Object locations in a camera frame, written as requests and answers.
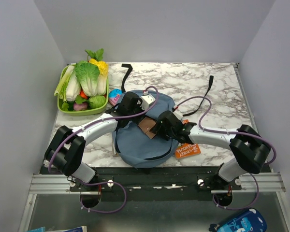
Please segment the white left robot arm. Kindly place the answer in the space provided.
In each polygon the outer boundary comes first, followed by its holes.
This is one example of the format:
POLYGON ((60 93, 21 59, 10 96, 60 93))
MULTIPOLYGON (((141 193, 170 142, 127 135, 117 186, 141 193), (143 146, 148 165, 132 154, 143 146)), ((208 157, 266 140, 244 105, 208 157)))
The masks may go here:
POLYGON ((98 183, 96 171, 82 162, 85 147, 101 136, 124 127, 129 121, 140 119, 154 101, 155 98, 148 92, 142 96, 127 92, 121 102, 99 118, 74 129, 60 127, 45 152, 45 159, 49 162, 48 171, 51 172, 54 166, 64 175, 81 180, 85 190, 94 190, 98 183))

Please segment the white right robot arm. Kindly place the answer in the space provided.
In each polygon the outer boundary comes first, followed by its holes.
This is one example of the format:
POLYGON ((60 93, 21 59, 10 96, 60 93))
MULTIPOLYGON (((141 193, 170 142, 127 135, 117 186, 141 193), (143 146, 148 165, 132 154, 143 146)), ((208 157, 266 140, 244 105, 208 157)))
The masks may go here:
POLYGON ((171 111, 163 112, 150 131, 165 140, 174 139, 182 144, 204 144, 230 150, 234 158, 223 163, 213 176, 213 185, 217 189, 226 188, 240 175, 259 174, 273 150, 248 125, 242 125, 234 131, 207 129, 200 123, 183 123, 171 111))

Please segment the blue student backpack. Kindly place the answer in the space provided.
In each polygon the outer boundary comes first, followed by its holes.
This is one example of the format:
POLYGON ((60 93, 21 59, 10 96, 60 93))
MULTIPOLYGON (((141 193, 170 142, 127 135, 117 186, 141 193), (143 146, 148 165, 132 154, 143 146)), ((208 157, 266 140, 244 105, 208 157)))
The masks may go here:
MULTIPOLYGON (((151 91, 154 98, 158 98, 155 106, 145 113, 145 117, 157 121, 159 115, 165 111, 172 111, 175 102, 172 97, 163 93, 151 91)), ((157 135, 149 139, 139 128, 140 121, 119 122, 116 131, 112 133, 113 143, 117 153, 134 168, 153 168, 164 163, 175 153, 179 142, 175 139, 164 140, 157 135)))

